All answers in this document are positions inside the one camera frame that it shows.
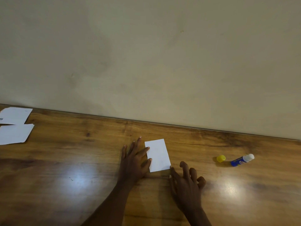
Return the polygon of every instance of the label on glue stick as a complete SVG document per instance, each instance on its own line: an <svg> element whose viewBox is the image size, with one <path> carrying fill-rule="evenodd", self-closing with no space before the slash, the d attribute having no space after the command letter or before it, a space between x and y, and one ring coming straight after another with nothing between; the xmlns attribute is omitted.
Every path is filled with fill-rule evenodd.
<svg viewBox="0 0 301 226"><path fill-rule="evenodd" d="M238 158L238 159L235 159L235 160L231 161L231 165L234 166L234 167L236 167L236 166L238 166L238 165L241 165L241 164L243 164L243 163L247 163L247 162L243 159L243 157L240 157L240 158Z"/></svg>

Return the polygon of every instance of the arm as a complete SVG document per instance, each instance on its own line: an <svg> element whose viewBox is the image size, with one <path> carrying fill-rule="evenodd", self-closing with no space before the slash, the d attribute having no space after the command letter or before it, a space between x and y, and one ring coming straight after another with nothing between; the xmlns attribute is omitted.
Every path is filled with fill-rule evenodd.
<svg viewBox="0 0 301 226"><path fill-rule="evenodd" d="M183 177L170 167L169 182L172 198L191 226L211 226L201 207L201 191L206 180L203 177L197 178L197 171L194 168L189 169L185 162L181 162L180 167L183 168Z"/></svg>
<svg viewBox="0 0 301 226"><path fill-rule="evenodd" d="M112 192L95 212L82 224L82 226L122 225L126 200L134 184L141 179L151 165L151 159L141 163L142 157L149 150L149 147L138 151L141 137L131 144L128 154L127 146L122 148L121 163L119 168L118 181Z"/></svg>

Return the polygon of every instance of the hand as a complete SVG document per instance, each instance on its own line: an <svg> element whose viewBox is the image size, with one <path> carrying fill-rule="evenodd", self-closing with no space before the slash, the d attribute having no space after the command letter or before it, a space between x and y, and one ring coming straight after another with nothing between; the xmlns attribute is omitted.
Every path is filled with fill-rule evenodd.
<svg viewBox="0 0 301 226"><path fill-rule="evenodd" d="M122 148L121 163L119 168L118 182L133 186L139 179L149 171L152 159L141 162L149 147L139 149L141 137L137 142L132 142L128 154L126 154L127 145Z"/></svg>
<svg viewBox="0 0 301 226"><path fill-rule="evenodd" d="M180 167L183 168L183 177L175 171L174 167L170 167L169 182L172 198L191 225L199 225L199 222L205 222L202 225L210 225L201 207L201 191L206 180L203 177L197 178L197 171L194 168L189 169L185 162L182 161Z"/></svg>

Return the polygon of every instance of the white paper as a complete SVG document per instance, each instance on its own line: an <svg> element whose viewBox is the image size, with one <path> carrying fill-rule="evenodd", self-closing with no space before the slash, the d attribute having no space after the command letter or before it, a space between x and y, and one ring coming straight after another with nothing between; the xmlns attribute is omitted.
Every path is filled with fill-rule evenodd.
<svg viewBox="0 0 301 226"><path fill-rule="evenodd" d="M2 125L0 127L0 145L24 143L34 124Z"/></svg>
<svg viewBox="0 0 301 226"><path fill-rule="evenodd" d="M0 112L0 124L24 124L32 108L5 108Z"/></svg>
<svg viewBox="0 0 301 226"><path fill-rule="evenodd" d="M146 152L148 159L152 158L150 172L163 171L170 168L170 160L164 139L146 141L145 147L150 147Z"/></svg>

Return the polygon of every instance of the finger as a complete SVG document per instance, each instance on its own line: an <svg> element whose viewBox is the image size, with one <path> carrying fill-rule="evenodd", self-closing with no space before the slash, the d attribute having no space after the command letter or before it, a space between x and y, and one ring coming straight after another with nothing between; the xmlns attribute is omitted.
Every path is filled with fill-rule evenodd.
<svg viewBox="0 0 301 226"><path fill-rule="evenodd" d="M205 178L201 176L197 179L197 181L199 182L198 183L199 189L202 190L204 188L204 186L206 185Z"/></svg>
<svg viewBox="0 0 301 226"><path fill-rule="evenodd" d="M190 174L189 174L189 167L187 163L185 163L184 161L180 162L180 167L183 169L183 178L188 180L190 178Z"/></svg>
<svg viewBox="0 0 301 226"><path fill-rule="evenodd" d="M174 167L172 166L170 166L170 174L177 182L180 181L181 179L180 175L175 171Z"/></svg>
<svg viewBox="0 0 301 226"><path fill-rule="evenodd" d="M197 183L197 171L194 168L189 169L190 178L194 183Z"/></svg>
<svg viewBox="0 0 301 226"><path fill-rule="evenodd" d="M121 150L121 160L126 158L126 149L128 148L127 145L124 145L122 150Z"/></svg>
<svg viewBox="0 0 301 226"><path fill-rule="evenodd" d="M140 152L138 152L137 155L142 158L143 156L145 156L146 152L149 149L150 149L150 147L146 147L146 148L142 149Z"/></svg>
<svg viewBox="0 0 301 226"><path fill-rule="evenodd" d="M128 152L128 156L131 154L131 152L132 152L132 150L134 149L134 147L135 147L135 141L133 141L133 142L131 143L131 146L130 146L130 149L129 149L129 152Z"/></svg>
<svg viewBox="0 0 301 226"><path fill-rule="evenodd" d="M148 159L146 164L142 167L143 174L146 174L149 171L149 168L151 166L151 161L152 161L152 158Z"/></svg>
<svg viewBox="0 0 301 226"><path fill-rule="evenodd" d="M176 192L176 188L175 188L175 180L171 175L169 176L169 184L170 184L171 195L176 196L177 192Z"/></svg>
<svg viewBox="0 0 301 226"><path fill-rule="evenodd" d="M133 149L133 155L136 155L136 153L138 152L140 141L141 137L138 138L137 143L135 144L135 147Z"/></svg>

